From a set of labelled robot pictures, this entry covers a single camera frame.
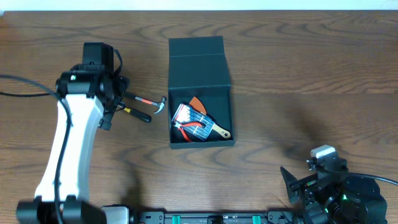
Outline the red handled cutting pliers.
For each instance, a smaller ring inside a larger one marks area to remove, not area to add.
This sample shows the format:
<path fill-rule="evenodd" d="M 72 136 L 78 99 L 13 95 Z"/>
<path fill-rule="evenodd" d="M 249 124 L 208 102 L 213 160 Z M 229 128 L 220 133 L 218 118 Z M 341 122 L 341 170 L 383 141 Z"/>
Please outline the red handled cutting pliers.
<path fill-rule="evenodd" d="M 173 122 L 173 126 L 176 127 L 182 134 L 184 140 L 186 142 L 192 142 L 192 140 L 189 138 L 188 134 L 185 132 L 185 128 L 192 128 L 192 131 L 190 132 L 192 135 L 196 136 L 197 138 L 204 138 L 203 133 L 198 130 L 198 128 L 203 128 L 204 124 L 199 123 L 199 122 L 190 122 L 190 123 L 179 123 L 178 121 Z"/>

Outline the orange scraper wooden handle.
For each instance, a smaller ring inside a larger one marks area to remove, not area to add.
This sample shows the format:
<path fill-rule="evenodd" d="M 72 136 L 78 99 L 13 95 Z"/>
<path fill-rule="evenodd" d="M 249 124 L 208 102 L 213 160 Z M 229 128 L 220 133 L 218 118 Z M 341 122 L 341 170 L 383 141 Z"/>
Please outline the orange scraper wooden handle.
<path fill-rule="evenodd" d="M 197 98 L 197 97 L 193 97 L 192 100 L 189 102 L 189 105 L 197 110 L 199 113 L 206 115 L 207 117 L 209 117 L 207 115 L 207 111 L 203 105 L 203 103 Z M 221 128 L 220 126 L 218 126 L 215 122 L 214 125 L 212 127 L 212 130 L 214 130 L 215 132 L 217 132 L 220 136 L 222 136 L 225 139 L 230 139 L 231 138 L 231 133 L 229 131 L 227 131 L 226 129 Z"/>

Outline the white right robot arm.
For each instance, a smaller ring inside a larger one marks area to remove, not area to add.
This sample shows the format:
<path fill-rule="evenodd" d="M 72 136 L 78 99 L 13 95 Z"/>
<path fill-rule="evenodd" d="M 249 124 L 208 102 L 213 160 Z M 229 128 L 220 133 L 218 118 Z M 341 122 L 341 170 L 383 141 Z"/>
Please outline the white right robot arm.
<path fill-rule="evenodd" d="M 294 223 L 387 223 L 387 202 L 373 179 L 317 172 L 298 180 L 284 167 L 280 171 L 289 202 L 302 204 Z"/>

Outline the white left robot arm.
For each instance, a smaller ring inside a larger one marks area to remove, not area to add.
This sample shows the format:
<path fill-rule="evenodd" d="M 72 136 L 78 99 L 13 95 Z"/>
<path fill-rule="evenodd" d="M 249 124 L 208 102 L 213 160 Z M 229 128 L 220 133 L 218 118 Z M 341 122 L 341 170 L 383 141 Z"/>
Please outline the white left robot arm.
<path fill-rule="evenodd" d="M 90 160 L 98 129 L 109 130 L 129 80 L 114 67 L 119 52 L 102 42 L 83 45 L 81 64 L 56 81 L 58 120 L 50 158 L 34 199 L 20 201 L 20 223 L 107 223 L 90 204 Z"/>

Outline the blue precision screwdriver set case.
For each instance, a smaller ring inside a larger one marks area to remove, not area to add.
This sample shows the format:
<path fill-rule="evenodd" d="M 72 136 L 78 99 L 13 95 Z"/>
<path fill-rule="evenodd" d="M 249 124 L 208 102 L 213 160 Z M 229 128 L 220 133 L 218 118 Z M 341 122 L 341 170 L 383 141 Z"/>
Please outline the blue precision screwdriver set case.
<path fill-rule="evenodd" d="M 186 142 L 191 142 L 190 136 L 206 141 L 215 125 L 215 122 L 189 105 L 180 104 L 172 118 L 172 124 L 182 134 Z"/>

